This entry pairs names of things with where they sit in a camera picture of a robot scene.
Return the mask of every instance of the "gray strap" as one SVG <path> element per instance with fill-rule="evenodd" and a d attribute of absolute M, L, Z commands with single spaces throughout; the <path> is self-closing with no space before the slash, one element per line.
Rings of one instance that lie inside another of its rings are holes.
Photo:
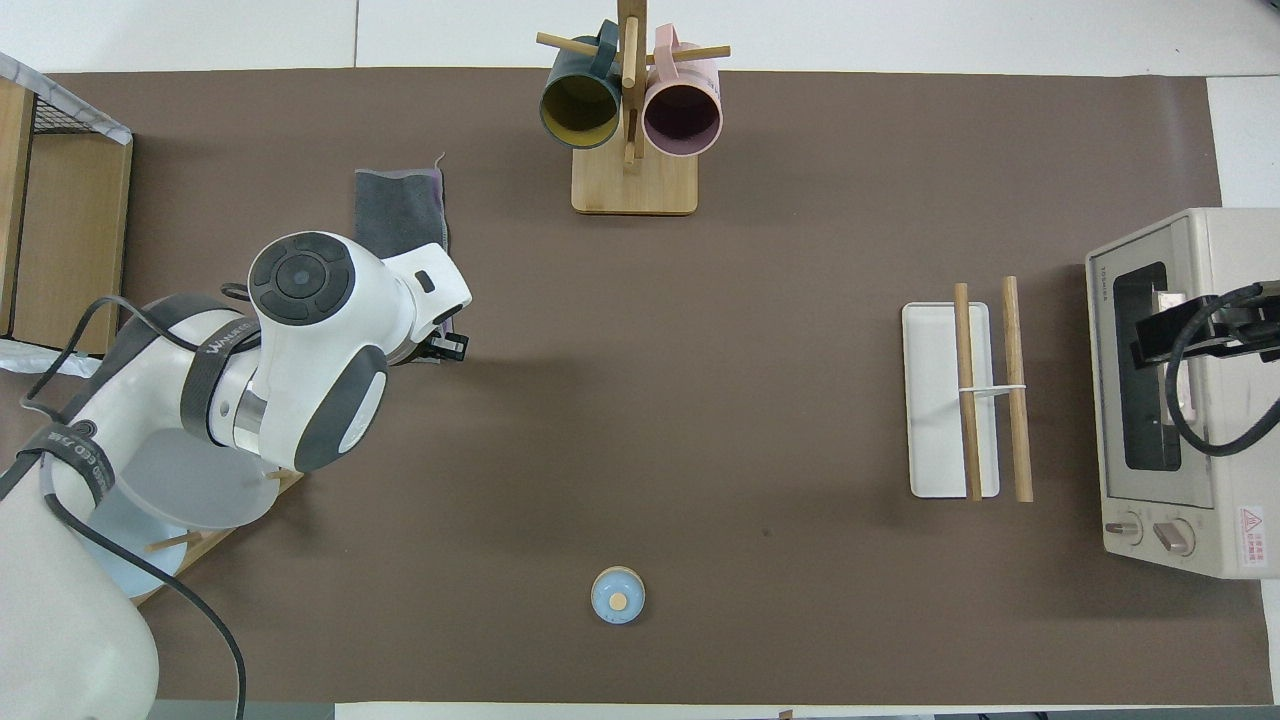
<path fill-rule="evenodd" d="M 178 410 L 184 430 L 198 438 L 209 438 L 209 442 L 221 446 L 209 432 L 209 407 L 214 404 L 214 391 L 218 389 L 218 380 L 223 377 L 223 370 L 227 369 L 232 352 L 236 352 L 236 348 L 246 342 L 256 341 L 257 336 L 256 319 L 237 318 L 218 328 L 218 332 L 201 343 L 191 360 L 187 380 L 182 386 L 182 401 Z"/>
<path fill-rule="evenodd" d="M 18 451 L 18 456 L 47 452 L 70 465 L 88 486 L 93 495 L 93 506 L 102 502 L 102 496 L 115 484 L 115 473 L 102 448 L 88 437 L 61 424 L 50 423 L 36 433 Z"/>

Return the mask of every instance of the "white floor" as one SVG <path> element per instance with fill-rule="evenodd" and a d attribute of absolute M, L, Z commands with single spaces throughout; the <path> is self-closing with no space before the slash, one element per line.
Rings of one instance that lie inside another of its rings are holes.
<path fill-rule="evenodd" d="M 554 50 L 535 45 L 535 32 L 594 35 L 613 12 L 608 0 L 0 0 L 0 53 L 46 73 L 549 67 Z M 1280 206 L 1280 12 L 1262 0 L 653 0 L 649 14 L 650 32 L 654 19 L 677 20 L 685 41 L 732 45 L 726 69 L 1210 77 L 1222 205 Z M 1271 637 L 1280 641 L 1280 580 L 1263 583 L 1263 601 Z M 1271 643 L 1271 666 L 1280 667 L 1280 642 Z M 1272 675 L 1280 696 L 1280 673 Z M 623 712 L 581 710 L 582 717 Z M 630 708 L 637 714 L 627 716 L 758 717 L 777 710 L 662 706 Z M 348 706 L 339 716 L 498 719 L 532 711 L 378 703 Z M 543 711 L 568 716 L 566 707 Z"/>

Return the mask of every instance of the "mug rack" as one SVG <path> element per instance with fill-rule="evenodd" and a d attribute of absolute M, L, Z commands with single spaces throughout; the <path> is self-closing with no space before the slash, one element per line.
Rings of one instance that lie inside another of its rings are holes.
<path fill-rule="evenodd" d="M 646 0 L 618 0 L 618 59 L 622 65 L 621 127 L 604 145 L 573 150 L 571 202 L 584 214 L 689 215 L 698 209 L 698 156 L 659 152 L 640 128 L 649 65 L 645 54 Z M 595 55 L 585 42 L 538 33 L 538 42 Z M 728 58 L 730 46 L 678 50 L 676 61 Z"/>

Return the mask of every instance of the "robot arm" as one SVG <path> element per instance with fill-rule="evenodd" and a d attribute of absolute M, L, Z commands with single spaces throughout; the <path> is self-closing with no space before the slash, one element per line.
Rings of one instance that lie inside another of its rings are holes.
<path fill-rule="evenodd" d="M 0 707 L 15 717 L 142 717 L 155 697 L 146 624 L 50 496 L 86 520 L 110 469 L 170 428 L 301 471 L 328 465 L 364 437 L 388 365 L 443 340 L 433 336 L 471 302 L 439 245 L 379 259 L 323 232 L 268 245 L 248 288 L 257 328 L 198 296 L 129 320 L 60 421 L 0 475 Z M 76 448 L 100 460 L 77 462 Z"/>

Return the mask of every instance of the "oven knob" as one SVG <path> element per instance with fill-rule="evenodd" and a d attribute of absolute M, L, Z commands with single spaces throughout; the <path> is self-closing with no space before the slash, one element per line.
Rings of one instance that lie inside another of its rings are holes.
<path fill-rule="evenodd" d="M 1165 550 L 1174 555 L 1188 556 L 1196 552 L 1196 532 L 1190 523 L 1181 518 L 1175 518 L 1169 523 L 1156 523 L 1151 527 L 1156 532 L 1156 538 Z"/>
<path fill-rule="evenodd" d="M 1114 536 L 1129 538 L 1129 544 L 1142 542 L 1142 518 L 1133 511 L 1125 512 L 1116 523 L 1106 523 L 1102 529 Z"/>

